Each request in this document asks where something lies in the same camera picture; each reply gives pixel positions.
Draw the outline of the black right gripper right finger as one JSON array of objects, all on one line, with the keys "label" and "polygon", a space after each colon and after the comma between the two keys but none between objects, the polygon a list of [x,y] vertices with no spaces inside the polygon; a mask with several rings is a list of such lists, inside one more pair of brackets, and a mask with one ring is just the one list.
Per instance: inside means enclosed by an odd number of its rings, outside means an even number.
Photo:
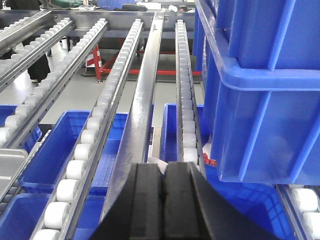
[{"label": "black right gripper right finger", "polygon": [[164,177],[166,240],[275,240],[214,190],[193,163],[170,162]]}]

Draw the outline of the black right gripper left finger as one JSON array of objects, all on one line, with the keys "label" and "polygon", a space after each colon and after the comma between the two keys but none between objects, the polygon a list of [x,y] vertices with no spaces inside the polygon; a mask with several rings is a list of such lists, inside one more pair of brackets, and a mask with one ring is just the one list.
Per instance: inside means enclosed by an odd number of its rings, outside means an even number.
[{"label": "black right gripper left finger", "polygon": [[157,164],[134,163],[92,240],[160,240],[162,177]]}]

